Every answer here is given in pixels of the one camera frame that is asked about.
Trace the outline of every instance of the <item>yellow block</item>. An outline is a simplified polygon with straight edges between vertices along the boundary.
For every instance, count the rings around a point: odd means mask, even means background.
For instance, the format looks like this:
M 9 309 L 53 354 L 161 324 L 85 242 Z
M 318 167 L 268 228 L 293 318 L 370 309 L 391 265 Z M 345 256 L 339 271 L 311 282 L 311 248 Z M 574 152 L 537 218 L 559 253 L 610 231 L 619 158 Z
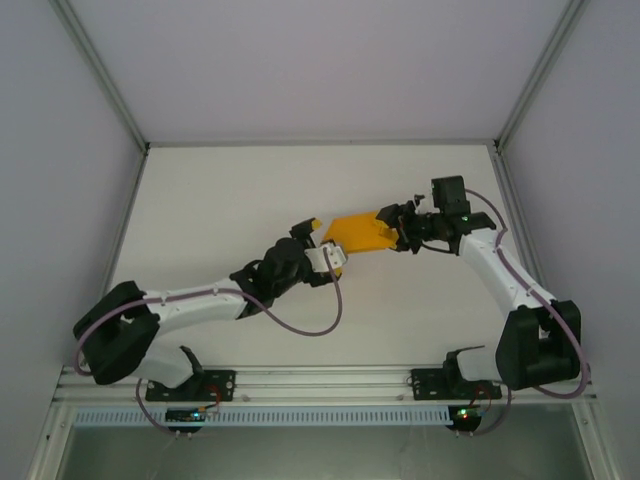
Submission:
M 347 254 L 395 248 L 398 232 L 376 220 L 377 214 L 376 211 L 336 218 L 322 241 L 333 240 Z

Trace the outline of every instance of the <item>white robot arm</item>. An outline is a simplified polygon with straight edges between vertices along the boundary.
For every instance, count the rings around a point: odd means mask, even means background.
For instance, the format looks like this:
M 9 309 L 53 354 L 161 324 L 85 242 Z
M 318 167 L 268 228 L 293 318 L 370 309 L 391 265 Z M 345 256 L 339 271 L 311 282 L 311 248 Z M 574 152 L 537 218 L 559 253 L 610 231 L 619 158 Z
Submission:
M 164 292 L 140 290 L 132 281 L 117 285 L 74 327 L 90 375 L 98 384 L 133 376 L 171 389 L 185 385 L 202 368 L 189 348 L 158 342 L 163 335 L 266 311 L 300 282 L 312 287 L 337 282 L 347 256 L 332 242 L 314 245 L 310 234 L 318 226 L 315 219 L 296 225 L 291 238 L 278 240 L 262 260 L 210 285 Z M 76 370 L 88 374 L 79 364 Z
M 505 318 L 497 345 L 470 346 L 446 355 L 442 369 L 452 391 L 468 394 L 478 381 L 497 381 L 518 390 L 584 372 L 585 362 L 576 348 L 580 312 L 575 304 L 557 301 L 499 245 L 503 232 L 496 231 L 486 213 L 471 213 L 462 177 L 432 180 L 432 195 L 438 211 L 422 212 L 424 197 L 416 196 L 405 205 L 336 219 L 319 247 L 310 236 L 318 222 L 302 222 L 264 259 L 211 285 L 154 292 L 140 290 L 135 282 L 120 284 L 76 324 L 78 352 L 84 353 L 98 384 L 132 375 L 182 388 L 201 367 L 188 348 L 170 349 L 156 342 L 162 335 L 266 311 L 299 282 L 312 287 L 337 282 L 347 254 L 383 248 L 417 253 L 433 249 L 427 242 L 440 240 L 449 246 L 445 253 L 460 256 L 480 276 Z M 550 317 L 550 309 L 567 329 Z

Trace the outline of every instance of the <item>metal frame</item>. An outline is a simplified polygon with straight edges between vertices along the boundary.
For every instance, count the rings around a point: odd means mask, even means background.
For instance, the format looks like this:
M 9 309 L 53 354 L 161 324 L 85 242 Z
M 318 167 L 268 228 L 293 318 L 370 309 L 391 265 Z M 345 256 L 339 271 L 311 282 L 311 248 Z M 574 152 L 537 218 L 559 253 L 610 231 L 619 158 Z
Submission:
M 190 422 L 165 422 L 166 408 L 150 407 L 148 412 L 159 423 L 176 428 L 192 427 Z M 383 427 L 452 425 L 445 405 L 348 405 L 304 407 L 227 406 L 219 412 L 203 414 L 203 427 Z M 149 420 L 137 407 L 78 408 L 76 428 L 148 427 Z
M 518 100 L 516 100 L 504 127 L 502 127 L 498 135 L 497 145 L 499 153 L 504 153 L 511 142 L 511 139 L 549 76 L 551 69 L 571 36 L 571 32 L 573 32 L 573 29 L 578 24 L 588 3 L 589 0 L 569 0 L 567 2 L 542 53 L 536 60 L 533 70 L 529 74 L 529 78 L 525 82 L 522 92 Z
M 78 48 L 100 86 L 107 101 L 124 124 L 141 152 L 140 166 L 132 182 L 128 206 L 118 227 L 117 239 L 112 247 L 109 267 L 105 273 L 103 292 L 108 288 L 120 254 L 135 197 L 144 172 L 149 144 L 138 128 L 122 95 L 101 61 L 89 36 L 83 28 L 69 0 L 49 0 L 67 33 Z M 193 146 L 267 146 L 267 145 L 486 145 L 500 187 L 507 215 L 523 264 L 536 280 L 544 285 L 540 261 L 531 243 L 522 208 L 511 180 L 504 150 L 525 117 L 536 94 L 542 87 L 562 48 L 583 13 L 588 0 L 569 0 L 547 44 L 538 58 L 523 90 L 514 105 L 497 140 L 491 139 L 415 139 L 415 140 L 299 140 L 259 142 L 158 142 L 153 147 Z M 236 401 L 233 408 L 273 407 L 275 405 L 298 408 L 300 406 L 417 406 L 425 402 L 413 401 L 406 383 L 411 366 L 333 367 L 333 368 L 239 368 Z M 95 385 L 90 379 L 78 377 L 70 369 L 62 371 L 52 406 L 43 427 L 28 479 L 55 478 L 63 461 L 71 426 L 79 408 L 131 407 L 134 381 L 127 379 L 109 388 Z M 572 390 L 575 383 L 556 386 L 560 391 Z M 550 404 L 559 400 L 545 397 L 535 390 L 523 390 L 514 395 L 514 404 Z M 455 404 L 456 402 L 427 402 L 427 405 Z M 602 418 L 602 410 L 592 387 L 587 394 L 572 401 L 576 428 L 582 439 L 586 458 L 597 480 L 621 478 L 617 459 L 611 448 L 610 435 Z
M 109 75 L 107 68 L 100 59 L 97 50 L 93 46 L 93 43 L 82 26 L 75 10 L 69 4 L 68 0 L 49 0 L 49 3 L 78 49 L 80 56 L 89 67 L 89 70 L 91 70 L 91 73 L 96 79 L 96 82 L 98 82 L 98 86 L 102 90 L 102 93 L 106 97 L 107 102 L 109 102 L 114 113 L 127 129 L 129 136 L 138 146 L 140 152 L 146 153 L 147 141 L 138 128 L 133 115 L 129 112 L 127 104 L 118 91 L 111 75 Z

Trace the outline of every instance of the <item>cable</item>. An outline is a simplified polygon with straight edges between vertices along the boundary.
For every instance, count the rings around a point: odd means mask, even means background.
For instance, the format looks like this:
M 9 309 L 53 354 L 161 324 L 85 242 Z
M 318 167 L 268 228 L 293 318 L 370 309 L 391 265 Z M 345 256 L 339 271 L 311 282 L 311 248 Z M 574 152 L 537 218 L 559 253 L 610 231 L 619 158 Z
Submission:
M 222 399 L 222 395 L 220 395 L 220 389 L 215 385 L 207 385 L 207 390 L 210 390 L 216 394 L 216 402 L 210 405 L 207 405 L 206 407 L 204 407 L 204 410 L 207 411 L 210 408 L 215 408 L 216 409 L 215 415 L 218 415 L 220 413 L 220 401 Z
M 172 437 L 188 436 L 188 435 L 185 435 L 185 434 L 180 433 L 180 432 L 172 431 L 169 427 L 166 427 L 166 426 L 162 425 L 155 418 L 153 418 L 153 415 L 151 415 L 149 410 L 147 410 L 147 407 L 145 407 L 144 403 L 142 402 L 142 395 L 140 395 L 140 387 L 141 386 L 142 386 L 142 379 L 140 378 L 140 379 L 138 379 L 138 383 L 136 383 L 136 402 L 138 403 L 138 406 L 140 407 L 140 411 L 145 416 L 145 418 L 149 421 L 149 423 L 151 425 L 153 425 L 154 427 L 156 427 L 158 430 L 160 430 L 165 435 L 171 435 Z
M 553 319 L 556 322 L 558 322 L 558 325 L 560 326 L 564 334 L 569 339 L 569 342 L 571 343 L 571 346 L 575 350 L 576 355 L 578 356 L 578 360 L 580 361 L 580 384 L 578 385 L 578 387 L 576 387 L 576 389 L 573 392 L 557 393 L 551 390 L 547 390 L 546 388 L 540 387 L 540 386 L 537 386 L 534 388 L 539 392 L 544 393 L 545 395 L 548 395 L 553 398 L 569 400 L 569 399 L 580 396 L 582 392 L 584 392 L 584 390 L 587 388 L 587 384 L 589 383 L 590 369 L 589 369 L 589 364 L 587 363 L 587 360 L 585 358 L 584 352 L 582 351 L 582 347 L 578 342 L 578 339 L 569 328 L 569 325 L 567 325 L 567 322 L 565 322 L 562 316 L 558 313 L 558 311 L 555 308 L 553 308 L 553 305 L 551 305 L 547 300 L 545 300 L 545 298 L 542 295 L 540 295 L 537 291 L 535 291 L 532 288 L 532 286 L 529 285 L 524 278 L 522 278 L 522 276 L 517 272 L 517 270 L 513 267 L 513 265 L 509 263 L 509 260 L 507 260 L 504 252 L 502 251 L 502 248 L 500 248 L 500 244 L 502 242 L 503 237 L 505 236 L 505 234 L 509 229 L 507 228 L 507 224 L 504 221 L 504 218 L 502 217 L 502 215 L 500 214 L 500 211 L 498 210 L 498 208 L 493 203 L 491 203 L 491 201 L 488 198 L 486 198 L 484 195 L 481 195 L 474 190 L 465 189 L 465 191 L 475 197 L 478 197 L 480 200 L 486 203 L 489 206 L 489 208 L 493 210 L 493 213 L 495 213 L 495 215 L 498 217 L 498 220 L 500 222 L 500 227 L 502 230 L 498 233 L 498 236 L 496 237 L 495 247 L 496 247 L 496 254 L 500 259 L 500 262 L 502 262 L 502 265 L 504 265 L 504 268 L 507 269 L 507 271 L 511 274 L 514 280 L 516 280 L 520 284 L 520 286 L 522 286 L 522 288 L 530 292 L 531 296 L 535 298 L 540 303 L 540 305 L 542 305 L 549 312 L 549 314 L 553 317 Z
M 489 410 L 491 410 L 491 394 L 489 393 L 489 390 L 488 390 L 488 389 L 486 389 L 483 385 L 478 385 L 478 386 L 476 387 L 476 391 L 475 391 L 475 393 L 474 393 L 473 400 L 471 400 L 471 403 L 469 403 L 469 405 L 467 406 L 467 408 L 472 407 L 472 406 L 473 406 L 473 404 L 476 402 L 476 400 L 480 400 L 480 399 L 478 398 L 478 394 L 479 394 L 480 392 L 484 392 L 484 394 L 487 396 L 487 399 L 489 400 L 489 405 L 487 405 L 487 408 L 485 408 L 485 409 L 483 410 L 483 415 L 484 415 L 484 414 L 485 414 L 485 413 L 487 413 Z
M 487 433 L 493 432 L 500 425 L 502 425 L 504 423 L 504 421 L 507 419 L 507 416 L 509 415 L 509 412 L 511 411 L 511 401 L 512 400 L 513 400 L 513 395 L 512 395 L 511 389 L 509 387 L 507 387 L 507 403 L 505 404 L 504 408 L 500 412 L 500 415 L 498 416 L 498 418 L 496 419 L 495 422 L 493 422 L 487 428 L 483 428 L 482 430 L 477 430 L 475 432 L 460 432 L 460 431 L 457 431 L 456 433 L 459 433 L 459 434 L 461 433 L 462 435 L 464 435 L 466 437 L 479 437 L 480 435 L 486 435 Z
M 453 252 L 451 250 L 445 250 L 444 248 L 432 247 L 430 245 L 427 245 L 425 242 L 422 242 L 422 248 L 426 248 L 427 250 L 431 250 L 432 252 L 446 253 L 446 254 L 449 254 L 449 255 L 453 254 Z
M 257 298 L 253 297 L 252 295 L 249 295 L 246 292 L 243 292 L 242 290 L 236 290 L 236 289 L 233 289 L 233 288 L 220 288 L 218 290 L 213 290 L 213 289 L 201 290 L 199 292 L 191 292 L 191 293 L 184 293 L 184 294 L 181 294 L 181 295 L 173 295 L 173 296 L 165 298 L 164 300 L 162 298 L 155 298 L 155 297 L 143 298 L 141 300 L 135 300 L 133 302 L 126 303 L 124 305 L 121 305 L 118 308 L 113 309 L 112 311 L 110 311 L 110 312 L 106 313 L 105 315 L 103 315 L 102 317 L 100 317 L 96 322 L 94 322 L 89 328 L 87 328 L 84 331 L 84 333 L 78 339 L 78 345 L 76 346 L 75 354 L 73 356 L 73 369 L 75 370 L 75 372 L 78 375 L 81 375 L 83 377 L 91 376 L 91 372 L 87 372 L 86 370 L 83 370 L 82 367 L 80 366 L 80 354 L 82 353 L 82 347 L 86 343 L 87 339 L 98 328 L 100 328 L 104 323 L 108 322 L 113 317 L 119 317 L 122 313 L 126 312 L 130 308 L 139 307 L 139 306 L 142 306 L 142 305 L 154 305 L 154 304 L 159 304 L 159 303 L 178 302 L 178 301 L 181 301 L 181 300 L 188 300 L 188 299 L 191 299 L 191 298 L 203 297 L 203 296 L 206 296 L 206 295 L 218 295 L 219 293 L 229 294 L 229 295 L 239 295 L 239 296 L 245 298 L 246 300 L 249 300 L 250 302 L 253 302 L 258 308 L 260 308 L 260 310 L 262 310 L 264 313 L 266 313 L 267 316 L 269 316 L 269 318 L 271 318 L 278 325 L 280 325 L 281 327 L 289 330 L 290 332 L 296 333 L 298 335 L 303 335 L 303 336 L 306 336 L 306 337 L 320 337 L 322 335 L 327 335 L 327 334 L 333 332 L 338 327 L 338 325 L 340 324 L 340 320 L 342 319 L 342 292 L 340 290 L 340 285 L 338 283 L 338 277 L 336 276 L 336 272 L 333 270 L 333 267 L 331 265 L 331 261 L 329 260 L 329 253 L 326 250 L 324 250 L 323 251 L 323 255 L 324 255 L 324 260 L 327 263 L 327 267 L 329 269 L 329 275 L 331 275 L 331 280 L 332 280 L 333 285 L 334 285 L 334 287 L 336 289 L 336 297 L 337 297 L 337 300 L 338 300 L 338 313 L 336 315 L 336 319 L 333 322 L 333 324 L 329 328 L 327 328 L 325 330 L 322 330 L 320 332 L 306 332 L 304 330 L 299 330 L 299 329 L 297 329 L 295 327 L 292 327 L 291 325 L 288 325 L 287 323 L 282 321 L 280 318 L 276 317 L 273 313 L 271 313 L 269 311 L 269 309 L 262 302 L 260 302 Z M 168 427 L 166 427 L 166 426 L 162 425 L 161 423 L 159 423 L 155 418 L 153 418 L 153 415 L 151 415 L 149 410 L 147 410 L 147 408 L 145 407 L 145 405 L 144 405 L 144 403 L 142 401 L 142 396 L 140 395 L 140 387 L 141 386 L 142 386 L 142 379 L 139 379 L 138 383 L 136 383 L 135 399 L 136 399 L 136 402 L 138 403 L 138 406 L 140 407 L 140 411 L 142 411 L 142 414 L 149 421 L 149 423 L 151 423 L 151 425 L 153 425 L 159 431 L 161 431 L 162 433 L 164 433 L 166 435 L 171 435 L 171 436 L 175 436 L 175 437 L 181 437 L 182 436 L 182 437 L 191 438 L 191 433 L 184 434 L 184 433 L 180 433 L 180 432 L 174 432 L 174 431 L 170 430 Z M 215 392 L 215 393 L 216 393 L 216 403 L 214 404 L 214 406 L 218 406 L 218 408 L 219 408 L 220 395 L 219 395 L 219 392 Z
M 188 299 L 191 299 L 191 298 L 204 297 L 206 295 L 214 295 L 215 296 L 215 295 L 218 295 L 220 293 L 228 294 L 228 295 L 238 295 L 238 296 L 244 298 L 245 300 L 248 300 L 248 301 L 252 302 L 260 310 L 262 310 L 264 313 L 266 313 L 267 316 L 271 320 L 276 322 L 282 328 L 285 328 L 286 330 L 288 330 L 288 331 L 290 331 L 292 333 L 295 333 L 297 335 L 302 335 L 304 337 L 321 337 L 323 335 L 328 335 L 329 333 L 333 332 L 338 327 L 338 325 L 340 324 L 340 320 L 342 319 L 342 292 L 340 290 L 340 285 L 339 285 L 339 282 L 338 282 L 338 277 L 336 276 L 336 272 L 333 270 L 333 267 L 331 266 L 331 261 L 329 260 L 329 253 L 326 250 L 324 250 L 323 251 L 323 255 L 324 255 L 324 260 L 327 263 L 327 267 L 329 269 L 329 275 L 331 275 L 331 281 L 333 282 L 333 285 L 334 285 L 334 287 L 336 289 L 336 298 L 338 300 L 338 313 L 336 315 L 336 319 L 333 322 L 333 324 L 331 324 L 331 326 L 329 328 L 325 329 L 325 330 L 322 330 L 320 332 L 307 332 L 307 331 L 304 331 L 304 330 L 300 330 L 300 329 L 298 329 L 296 327 L 292 327 L 291 325 L 285 323 L 283 320 L 281 320 L 280 318 L 275 316 L 273 313 L 271 313 L 271 311 L 269 311 L 269 308 L 266 307 L 260 300 L 258 300 L 257 298 L 255 298 L 254 296 L 252 296 L 252 295 L 250 295 L 250 294 L 248 294 L 246 292 L 243 292 L 242 290 L 237 290 L 235 288 L 219 288 L 217 290 L 207 289 L 207 290 L 201 290 L 201 291 L 198 291 L 198 292 L 191 292 L 191 293 L 183 293 L 183 294 L 180 294 L 180 295 L 173 295 L 173 296 L 167 297 L 165 299 L 162 299 L 162 298 L 159 298 L 159 297 L 143 298 L 141 300 L 135 300 L 133 302 L 125 303 L 124 305 L 121 305 L 120 307 L 111 310 L 110 312 L 106 313 L 105 315 L 100 317 L 98 320 L 96 320 L 89 328 L 87 328 L 84 331 L 84 333 L 78 339 L 78 344 L 76 345 L 76 350 L 75 350 L 74 356 L 73 356 L 73 369 L 75 370 L 75 372 L 78 375 L 82 375 L 83 377 L 91 376 L 91 372 L 83 370 L 82 367 L 80 366 L 80 354 L 82 353 L 82 347 L 86 343 L 87 339 L 98 328 L 100 328 L 104 323 L 108 322 L 109 320 L 111 320 L 114 317 L 119 317 L 122 313 L 126 312 L 130 308 L 139 307 L 139 306 L 142 306 L 142 305 L 155 305 L 155 304 L 159 304 L 159 303 L 179 302 L 181 300 L 188 300 Z

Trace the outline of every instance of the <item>purple cable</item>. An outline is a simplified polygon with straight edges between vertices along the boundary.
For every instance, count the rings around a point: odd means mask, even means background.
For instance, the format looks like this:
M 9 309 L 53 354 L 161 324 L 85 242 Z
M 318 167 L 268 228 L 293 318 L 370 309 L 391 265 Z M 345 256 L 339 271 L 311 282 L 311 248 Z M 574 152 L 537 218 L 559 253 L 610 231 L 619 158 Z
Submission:
M 183 293 L 181 295 L 173 295 L 173 296 L 167 297 L 165 299 L 162 299 L 162 298 L 143 298 L 141 300 L 135 300 L 133 302 L 125 303 L 124 305 L 121 305 L 120 307 L 113 309 L 109 313 L 106 313 L 105 315 L 100 317 L 98 320 L 96 320 L 89 328 L 87 328 L 84 331 L 84 333 L 78 339 L 78 345 L 76 346 L 76 350 L 75 350 L 75 353 L 74 353 L 74 356 L 73 356 L 73 369 L 76 371 L 76 373 L 78 375 L 82 375 L 83 377 L 91 376 L 91 372 L 87 372 L 87 371 L 83 370 L 82 367 L 80 366 L 80 353 L 82 352 L 82 347 L 84 346 L 84 344 L 87 341 L 87 339 L 98 328 L 100 328 L 104 323 L 108 322 L 110 319 L 112 319 L 114 317 L 119 317 L 122 313 L 126 312 L 130 308 L 139 307 L 139 306 L 142 306 L 142 305 L 152 305 L 152 304 L 159 304 L 159 303 L 178 302 L 178 301 L 181 301 L 181 300 L 189 300 L 191 298 L 203 297 L 205 295 L 217 295 L 219 293 L 229 294 L 229 295 L 238 295 L 238 296 L 241 296 L 242 298 L 254 303 L 260 310 L 262 310 L 264 313 L 266 313 L 267 316 L 271 320 L 273 320 L 274 322 L 276 322 L 281 327 L 283 327 L 283 328 L 287 329 L 288 331 L 293 332 L 295 334 L 302 335 L 302 336 L 305 336 L 305 337 L 321 337 L 323 335 L 327 335 L 327 334 L 333 332 L 338 327 L 338 325 L 340 324 L 340 320 L 342 319 L 342 292 L 340 291 L 340 285 L 338 283 L 338 277 L 336 276 L 336 272 L 333 270 L 333 267 L 331 266 L 331 261 L 329 260 L 329 254 L 327 253 L 326 250 L 324 250 L 322 253 L 324 255 L 325 262 L 327 262 L 327 267 L 329 268 L 329 275 L 331 275 L 331 280 L 332 280 L 333 285 L 334 285 L 334 287 L 336 289 L 336 297 L 338 299 L 338 313 L 336 315 L 336 319 L 333 322 L 333 324 L 329 328 L 327 328 L 325 330 L 322 330 L 320 332 L 306 332 L 304 330 L 300 330 L 298 328 L 292 327 L 291 325 L 285 323 L 280 318 L 278 318 L 273 313 L 271 313 L 269 311 L 269 309 L 260 300 L 255 298 L 253 295 L 250 295 L 250 294 L 248 294 L 246 292 L 243 292 L 242 290 L 236 290 L 234 288 L 220 288 L 220 289 L 217 289 L 217 290 L 207 289 L 207 290 L 201 290 L 199 292 L 191 292 L 191 293 Z
M 545 300 L 542 297 L 542 295 L 540 295 L 538 292 L 533 290 L 531 288 L 531 285 L 529 285 L 527 281 L 524 278 L 522 278 L 522 276 L 516 271 L 513 265 L 511 265 L 507 260 L 504 252 L 500 248 L 500 244 L 502 242 L 502 238 L 507 233 L 508 228 L 507 228 L 507 224 L 504 221 L 504 218 L 502 217 L 502 215 L 500 214 L 496 206 L 493 203 L 491 203 L 491 201 L 488 198 L 479 194 L 478 192 L 475 192 L 469 189 L 465 189 L 465 190 L 467 193 L 470 193 L 471 195 L 478 197 L 480 200 L 486 203 L 489 206 L 489 208 L 493 210 L 493 213 L 496 214 L 500 222 L 500 227 L 502 228 L 502 230 L 498 233 L 498 236 L 496 238 L 496 243 L 495 243 L 496 253 L 498 255 L 498 258 L 500 259 L 504 267 L 507 269 L 507 271 L 511 274 L 511 276 L 522 286 L 522 288 L 525 288 L 527 291 L 529 291 L 531 296 L 535 298 L 538 302 L 540 302 L 540 304 L 549 312 L 549 314 L 554 318 L 554 320 L 558 322 L 558 325 L 560 325 L 560 328 L 569 339 L 569 342 L 571 343 L 571 346 L 574 348 L 576 355 L 578 356 L 578 359 L 580 361 L 580 384 L 573 392 L 557 393 L 557 392 L 552 392 L 551 390 L 547 390 L 546 388 L 543 388 L 543 387 L 534 387 L 534 388 L 539 392 L 542 392 L 545 395 L 548 395 L 550 397 L 560 398 L 565 400 L 569 400 L 569 399 L 580 396 L 582 392 L 584 392 L 584 390 L 587 388 L 590 375 L 589 375 L 589 364 L 587 363 L 587 360 L 584 356 L 584 352 L 582 351 L 582 347 L 580 346 L 578 339 L 573 334 L 573 332 L 569 328 L 569 325 L 567 325 L 567 323 L 564 321 L 564 319 L 558 313 L 558 311 L 555 308 L 553 308 L 553 305 L 547 302 L 547 300 Z
M 160 430 L 162 433 L 165 433 L 167 435 L 171 435 L 172 437 L 181 436 L 182 434 L 180 432 L 171 431 L 169 429 L 169 427 L 166 427 L 166 426 L 162 425 L 155 418 L 153 418 L 153 415 L 151 415 L 149 410 L 147 410 L 147 407 L 145 407 L 144 403 L 142 402 L 142 395 L 140 394 L 140 387 L 142 387 L 142 379 L 141 378 L 138 380 L 138 383 L 136 383 L 136 402 L 138 402 L 138 406 L 140 407 L 140 410 L 142 411 L 142 414 L 149 421 L 149 423 L 151 425 L 153 425 L 154 427 L 156 427 L 158 430 Z

